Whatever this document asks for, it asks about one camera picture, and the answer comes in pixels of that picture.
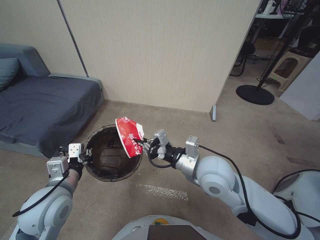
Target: stool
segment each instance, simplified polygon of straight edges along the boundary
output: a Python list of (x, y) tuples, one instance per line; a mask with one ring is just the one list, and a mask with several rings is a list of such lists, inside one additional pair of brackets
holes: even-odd
[(315, 54), (316, 52), (310, 48), (291, 48), (280, 58), (268, 78), (279, 82), (279, 91), (284, 92)]
[(241, 61), (238, 65), (233, 66), (233, 67), (239, 67), (242, 64), (241, 72), (239, 74), (230, 74), (230, 76), (239, 77), (244, 71), (244, 67), (246, 66), (248, 55), (254, 54), (255, 51), (256, 51), (256, 48), (254, 47), (253, 43), (244, 42), (240, 50), (240, 53), (242, 54)]

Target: wall panel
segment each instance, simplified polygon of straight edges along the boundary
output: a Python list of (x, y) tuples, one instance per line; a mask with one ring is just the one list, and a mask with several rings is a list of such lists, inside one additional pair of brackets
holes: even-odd
[(258, 0), (62, 0), (107, 99), (209, 111)]

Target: beige wall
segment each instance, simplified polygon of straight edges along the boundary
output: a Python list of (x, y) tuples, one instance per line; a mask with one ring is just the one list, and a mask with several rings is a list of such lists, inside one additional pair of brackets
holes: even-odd
[(33, 46), (51, 73), (85, 76), (56, 0), (1, 0), (0, 42)]
[(260, 0), (62, 0), (111, 100), (209, 111)]

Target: black chair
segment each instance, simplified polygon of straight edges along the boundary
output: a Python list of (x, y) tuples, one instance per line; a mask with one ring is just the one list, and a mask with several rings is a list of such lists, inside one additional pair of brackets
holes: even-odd
[(254, 47), (253, 43), (244, 42), (240, 50), (241, 61), (238, 65), (233, 66), (233, 67), (239, 67), (242, 64), (241, 72), (239, 74), (230, 74), (230, 76), (239, 77), (244, 71), (244, 67), (246, 66), (248, 56), (251, 54), (254, 54), (255, 51), (256, 51), (256, 48)]

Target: trash bag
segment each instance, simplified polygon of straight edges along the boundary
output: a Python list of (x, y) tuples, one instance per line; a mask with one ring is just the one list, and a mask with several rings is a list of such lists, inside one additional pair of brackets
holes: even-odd
[(95, 131), (84, 145), (92, 148), (92, 160), (87, 171), (103, 182), (117, 182), (130, 177), (139, 167), (142, 154), (129, 158), (121, 144), (115, 124)]

